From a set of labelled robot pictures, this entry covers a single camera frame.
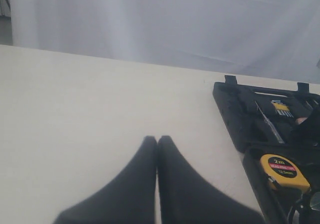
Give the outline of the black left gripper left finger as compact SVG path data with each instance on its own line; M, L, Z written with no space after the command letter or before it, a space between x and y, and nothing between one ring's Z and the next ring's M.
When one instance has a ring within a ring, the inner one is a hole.
M56 224L153 224L157 141L146 136L126 167L102 189L62 211Z

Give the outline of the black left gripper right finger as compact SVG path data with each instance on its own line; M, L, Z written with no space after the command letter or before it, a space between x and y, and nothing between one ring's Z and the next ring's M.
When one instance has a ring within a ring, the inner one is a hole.
M172 138L158 141L158 190L164 224L263 224L257 211L207 182L183 157Z

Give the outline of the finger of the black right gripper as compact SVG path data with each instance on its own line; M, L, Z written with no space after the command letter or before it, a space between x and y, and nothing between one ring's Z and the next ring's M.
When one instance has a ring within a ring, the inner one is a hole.
M314 147L320 145L320 107L316 106L302 124L296 125L294 134L300 141L308 142Z

